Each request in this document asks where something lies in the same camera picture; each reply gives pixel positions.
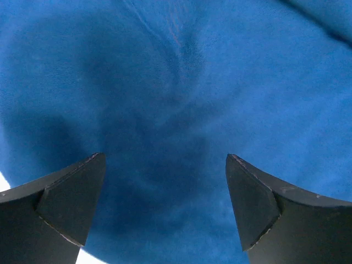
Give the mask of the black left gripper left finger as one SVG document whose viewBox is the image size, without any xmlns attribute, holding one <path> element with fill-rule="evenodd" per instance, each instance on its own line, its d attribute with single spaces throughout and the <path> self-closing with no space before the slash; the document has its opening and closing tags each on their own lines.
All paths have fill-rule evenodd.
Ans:
<svg viewBox="0 0 352 264">
<path fill-rule="evenodd" d="M 95 153 L 1 192 L 1 263 L 76 263 L 105 171 L 105 154 Z"/>
</svg>

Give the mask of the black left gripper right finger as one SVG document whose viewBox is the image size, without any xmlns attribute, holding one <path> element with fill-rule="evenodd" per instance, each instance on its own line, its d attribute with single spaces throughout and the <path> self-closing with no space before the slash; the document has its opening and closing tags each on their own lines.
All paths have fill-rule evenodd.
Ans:
<svg viewBox="0 0 352 264">
<path fill-rule="evenodd" d="M 297 187 L 233 154 L 225 173 L 250 263 L 351 263 L 350 202 Z"/>
</svg>

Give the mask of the blue t shirt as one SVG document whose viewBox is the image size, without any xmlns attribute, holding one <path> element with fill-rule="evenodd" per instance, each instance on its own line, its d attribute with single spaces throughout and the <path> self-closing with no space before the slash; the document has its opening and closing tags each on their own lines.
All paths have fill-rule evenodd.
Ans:
<svg viewBox="0 0 352 264">
<path fill-rule="evenodd" d="M 95 152 L 86 251 L 247 263 L 226 156 L 351 199 L 351 1 L 1 1 L 1 173 Z"/>
</svg>

